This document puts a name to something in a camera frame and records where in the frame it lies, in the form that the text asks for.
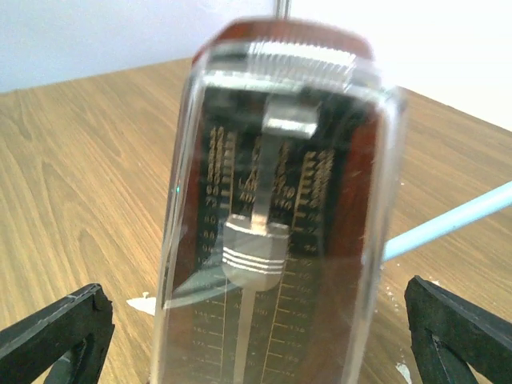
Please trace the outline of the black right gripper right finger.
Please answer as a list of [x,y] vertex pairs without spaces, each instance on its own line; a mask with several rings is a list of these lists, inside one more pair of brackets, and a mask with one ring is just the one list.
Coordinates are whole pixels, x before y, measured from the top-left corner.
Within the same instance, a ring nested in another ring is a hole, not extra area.
[[511,323],[427,281],[405,291],[411,349],[424,383],[511,382]]

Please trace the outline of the light blue music stand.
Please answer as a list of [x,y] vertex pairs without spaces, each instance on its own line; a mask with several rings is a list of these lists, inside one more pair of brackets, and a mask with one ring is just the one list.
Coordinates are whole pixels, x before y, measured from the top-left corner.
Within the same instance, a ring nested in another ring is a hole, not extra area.
[[510,205],[511,182],[507,182],[392,238],[386,243],[382,261],[388,262]]

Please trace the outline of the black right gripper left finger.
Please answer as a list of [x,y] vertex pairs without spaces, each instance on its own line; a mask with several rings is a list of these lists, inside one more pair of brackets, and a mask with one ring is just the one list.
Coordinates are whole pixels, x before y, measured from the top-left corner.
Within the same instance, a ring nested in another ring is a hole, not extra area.
[[113,333],[112,301],[85,285],[1,330],[1,382],[97,383]]

